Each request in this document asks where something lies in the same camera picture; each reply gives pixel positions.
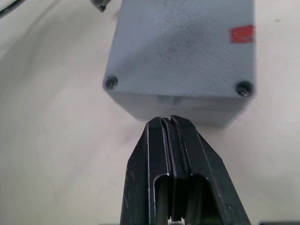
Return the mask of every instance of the white surface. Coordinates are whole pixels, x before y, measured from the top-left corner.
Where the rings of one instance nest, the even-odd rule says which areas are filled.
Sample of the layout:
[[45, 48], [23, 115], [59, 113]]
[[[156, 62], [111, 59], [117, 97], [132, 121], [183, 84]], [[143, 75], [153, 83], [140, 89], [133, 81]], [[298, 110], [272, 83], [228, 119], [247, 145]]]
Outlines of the white surface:
[[[0, 20], [1, 225], [119, 222], [145, 125], [101, 87], [119, 8], [27, 0]], [[256, 99], [227, 128], [199, 128], [253, 224], [300, 220], [299, 12], [257, 1]]]

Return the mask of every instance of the red sticker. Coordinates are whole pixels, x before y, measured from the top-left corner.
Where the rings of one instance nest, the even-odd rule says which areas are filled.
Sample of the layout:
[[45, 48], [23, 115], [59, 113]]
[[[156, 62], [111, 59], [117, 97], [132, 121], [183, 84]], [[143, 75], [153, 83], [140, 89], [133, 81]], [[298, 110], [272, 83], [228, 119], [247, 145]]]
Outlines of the red sticker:
[[254, 26], [237, 27], [230, 31], [232, 43], [253, 43]]

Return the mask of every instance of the black cable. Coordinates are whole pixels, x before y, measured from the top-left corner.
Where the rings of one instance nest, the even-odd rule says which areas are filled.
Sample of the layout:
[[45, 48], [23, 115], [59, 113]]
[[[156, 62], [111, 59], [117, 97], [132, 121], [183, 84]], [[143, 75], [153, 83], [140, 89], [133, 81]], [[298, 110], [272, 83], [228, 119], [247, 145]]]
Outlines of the black cable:
[[18, 8], [23, 2], [26, 0], [15, 0], [13, 3], [11, 3], [9, 6], [6, 8], [2, 9], [0, 11], [0, 19], [6, 16], [7, 14], [11, 13], [14, 11], [16, 8]]

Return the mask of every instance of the screw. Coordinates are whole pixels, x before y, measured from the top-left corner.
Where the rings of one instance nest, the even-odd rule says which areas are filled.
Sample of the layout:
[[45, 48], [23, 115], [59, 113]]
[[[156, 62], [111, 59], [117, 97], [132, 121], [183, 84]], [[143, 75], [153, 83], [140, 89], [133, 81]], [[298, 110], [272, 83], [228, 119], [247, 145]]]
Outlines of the screw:
[[243, 98], [250, 97], [253, 92], [253, 85], [248, 81], [242, 81], [235, 87], [236, 93]]
[[117, 87], [117, 85], [118, 85], [118, 78], [115, 76], [110, 76], [105, 81], [105, 88], [107, 90], [113, 90]]

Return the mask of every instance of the gray box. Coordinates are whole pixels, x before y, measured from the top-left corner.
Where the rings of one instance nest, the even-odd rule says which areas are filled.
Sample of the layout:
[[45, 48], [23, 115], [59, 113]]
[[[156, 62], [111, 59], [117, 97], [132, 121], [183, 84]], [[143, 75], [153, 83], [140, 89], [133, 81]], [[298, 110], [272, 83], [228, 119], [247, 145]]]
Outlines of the gray box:
[[223, 126], [255, 83], [253, 0], [123, 0], [103, 82], [142, 120]]

